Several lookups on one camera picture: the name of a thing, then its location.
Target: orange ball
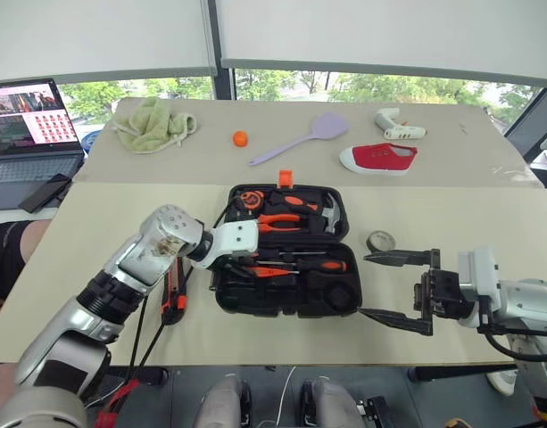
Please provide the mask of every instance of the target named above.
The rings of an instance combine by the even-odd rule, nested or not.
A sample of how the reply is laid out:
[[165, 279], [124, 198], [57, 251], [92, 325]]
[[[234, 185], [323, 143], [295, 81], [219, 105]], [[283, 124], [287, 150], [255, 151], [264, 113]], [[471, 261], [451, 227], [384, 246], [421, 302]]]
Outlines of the orange ball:
[[235, 132], [233, 140], [237, 147], [246, 147], [247, 143], [249, 143], [249, 137], [245, 131]]

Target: black shorts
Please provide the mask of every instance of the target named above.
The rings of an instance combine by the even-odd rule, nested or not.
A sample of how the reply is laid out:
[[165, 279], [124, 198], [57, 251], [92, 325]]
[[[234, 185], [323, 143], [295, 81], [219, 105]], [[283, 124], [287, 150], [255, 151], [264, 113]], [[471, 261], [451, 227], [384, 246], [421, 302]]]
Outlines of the black shorts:
[[7, 297], [25, 266], [20, 242], [29, 223], [18, 221], [0, 225], [0, 299]]

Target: smartphone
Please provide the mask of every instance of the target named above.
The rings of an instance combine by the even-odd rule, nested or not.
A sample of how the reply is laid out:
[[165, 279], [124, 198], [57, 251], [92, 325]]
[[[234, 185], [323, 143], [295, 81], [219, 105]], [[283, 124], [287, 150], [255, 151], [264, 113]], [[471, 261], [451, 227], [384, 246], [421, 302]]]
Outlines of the smartphone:
[[55, 196], [64, 190], [64, 188], [70, 183], [70, 178], [63, 174], [57, 174], [51, 177], [49, 181], [38, 187], [35, 192], [30, 194], [19, 204], [19, 208], [33, 213], [40, 210]]

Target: white glue gun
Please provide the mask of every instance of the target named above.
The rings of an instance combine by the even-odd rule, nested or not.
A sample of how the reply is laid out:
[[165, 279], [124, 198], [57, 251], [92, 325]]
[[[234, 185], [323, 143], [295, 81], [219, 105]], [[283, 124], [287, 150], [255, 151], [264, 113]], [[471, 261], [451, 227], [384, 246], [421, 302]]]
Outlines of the white glue gun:
[[378, 127], [384, 131], [387, 140], [404, 140], [407, 138], [423, 138], [426, 130], [421, 127], [405, 127], [398, 125], [393, 119], [400, 115], [399, 108], [380, 109], [374, 117]]

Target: black tool case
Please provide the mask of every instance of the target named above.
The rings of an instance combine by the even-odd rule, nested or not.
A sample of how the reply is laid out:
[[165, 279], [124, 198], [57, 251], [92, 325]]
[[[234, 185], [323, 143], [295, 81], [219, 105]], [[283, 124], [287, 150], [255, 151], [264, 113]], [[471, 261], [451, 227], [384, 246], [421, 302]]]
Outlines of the black tool case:
[[[263, 204], [257, 209], [247, 209], [242, 194], [258, 191], [264, 195]], [[338, 205], [340, 218], [334, 233], [327, 229], [327, 219], [313, 214], [307, 207], [285, 202], [296, 197], [321, 212], [331, 207], [331, 199]], [[227, 269], [214, 272], [212, 289], [216, 301], [227, 312], [275, 317], [281, 311], [285, 315], [299, 317], [345, 316], [356, 312], [362, 304], [361, 281], [352, 250], [340, 243], [349, 230], [343, 200], [339, 192], [330, 187], [295, 185], [278, 188], [276, 185], [237, 185], [229, 194], [230, 205], [225, 222], [247, 220], [279, 214], [299, 215], [299, 221], [276, 221], [276, 228], [297, 228], [291, 231], [261, 233], [256, 257], [246, 258], [246, 266], [282, 268], [294, 271], [291, 263], [309, 264], [299, 274], [273, 277], [241, 277]], [[292, 252], [325, 252], [318, 255], [295, 255]], [[311, 263], [335, 259], [345, 264], [344, 272], [327, 272], [311, 268]], [[257, 262], [284, 262], [287, 265], [259, 265]]]

